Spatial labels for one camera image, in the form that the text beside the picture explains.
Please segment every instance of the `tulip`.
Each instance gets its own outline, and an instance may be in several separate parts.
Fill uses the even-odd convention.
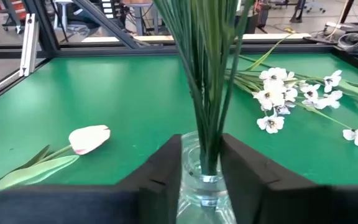
[[[85,155],[110,138],[110,129],[106,125],[89,126],[86,128],[76,129],[68,136],[70,145],[52,153],[51,155],[39,160],[36,164],[51,160],[70,149],[78,155]]]

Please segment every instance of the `tulip leaf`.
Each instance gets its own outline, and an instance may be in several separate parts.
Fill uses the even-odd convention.
[[[353,86],[353,85],[349,84],[348,82],[345,82],[344,80],[341,80],[339,82],[339,85],[337,86],[337,88],[341,89],[343,92],[348,92],[351,95],[354,95],[353,93],[355,93],[358,96],[358,87]]]
[[[11,173],[15,170],[19,170],[19,169],[24,169],[24,168],[28,168],[32,165],[34,165],[36,162],[40,161],[41,159],[43,159],[49,152],[49,146],[50,145],[47,145],[45,146],[40,152],[37,153],[37,155],[35,155],[33,158],[31,158],[28,162],[26,162],[24,165],[21,165],[19,166],[18,168],[8,172]]]
[[[17,184],[28,185],[41,182],[57,171],[69,166],[79,157],[78,155],[65,156],[45,161],[28,168],[15,170],[0,180],[0,191]]]

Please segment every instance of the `flower center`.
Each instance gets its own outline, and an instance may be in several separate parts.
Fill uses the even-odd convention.
[[[274,127],[275,122],[272,121],[272,120],[268,120],[268,121],[267,121],[267,124],[268,124],[270,127]]]

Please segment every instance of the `floor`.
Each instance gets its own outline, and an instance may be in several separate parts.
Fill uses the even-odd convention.
[[[304,12],[303,23],[291,24],[290,18],[294,12],[294,6],[283,7],[282,9],[272,9],[268,13],[267,25],[265,30],[268,33],[282,33],[286,27],[291,27],[297,32],[317,33],[324,28],[327,21],[337,22],[344,7],[344,0],[325,0],[321,1],[326,12],[321,13],[318,9],[313,9],[310,13]],[[4,23],[4,16],[0,14],[0,44],[19,44],[23,41],[23,34],[17,34],[14,28],[4,31],[1,24]],[[358,0],[355,0],[353,7],[347,17],[346,22],[358,22]],[[57,39],[64,42],[65,38],[61,29],[55,31]],[[69,42],[81,42],[86,38],[88,31],[83,27],[70,27],[67,32]],[[100,28],[92,36],[105,36],[106,32]],[[11,70],[19,67],[19,60],[0,60],[0,79],[4,78]]]

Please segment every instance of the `cable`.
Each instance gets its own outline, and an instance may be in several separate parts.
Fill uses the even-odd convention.
[[[154,5],[154,3],[152,3],[152,4],[149,6],[149,8],[146,10],[146,12],[145,12],[143,15],[140,15],[140,17],[146,16],[146,14],[150,11],[150,9],[153,7],[153,5]]]
[[[65,40],[66,40],[66,42],[68,42],[67,34],[66,34],[65,28],[63,27],[63,23],[62,23],[62,18],[60,18],[59,13],[58,13],[57,8],[56,8],[56,5],[55,5],[55,3],[53,3],[53,0],[50,0],[50,4],[53,7],[53,11],[55,13],[55,16],[57,16],[57,22],[59,23],[60,27],[62,28],[63,35],[65,36]]]
[[[349,0],[346,0],[345,5],[343,6],[343,9],[342,9],[341,15],[339,16],[338,21],[336,22],[336,25],[335,25],[335,28],[334,28],[333,32],[331,34],[329,34],[326,38],[329,38],[331,40],[332,36],[337,31],[337,27],[338,27],[339,23],[341,22],[343,14],[345,13],[345,8],[347,6],[347,3],[349,3]]]

